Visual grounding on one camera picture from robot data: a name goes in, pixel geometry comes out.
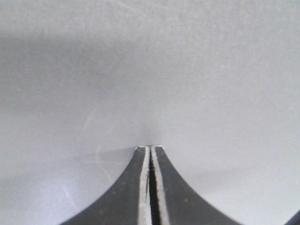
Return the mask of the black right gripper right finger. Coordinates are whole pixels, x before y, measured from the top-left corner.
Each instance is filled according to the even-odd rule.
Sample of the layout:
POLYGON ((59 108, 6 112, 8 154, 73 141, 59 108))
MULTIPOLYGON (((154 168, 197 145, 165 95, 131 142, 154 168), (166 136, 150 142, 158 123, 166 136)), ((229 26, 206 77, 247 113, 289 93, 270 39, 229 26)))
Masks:
POLYGON ((150 208, 154 225, 239 224, 200 197, 159 145, 150 149, 150 208))

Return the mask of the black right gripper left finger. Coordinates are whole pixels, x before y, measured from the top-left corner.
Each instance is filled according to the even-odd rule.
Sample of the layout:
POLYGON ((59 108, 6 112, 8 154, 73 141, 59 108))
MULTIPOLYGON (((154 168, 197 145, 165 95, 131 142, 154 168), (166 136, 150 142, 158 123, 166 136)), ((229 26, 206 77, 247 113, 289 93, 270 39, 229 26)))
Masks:
POLYGON ((149 147, 136 147, 133 157, 116 182, 93 204, 63 224, 147 224, 149 164, 149 147))

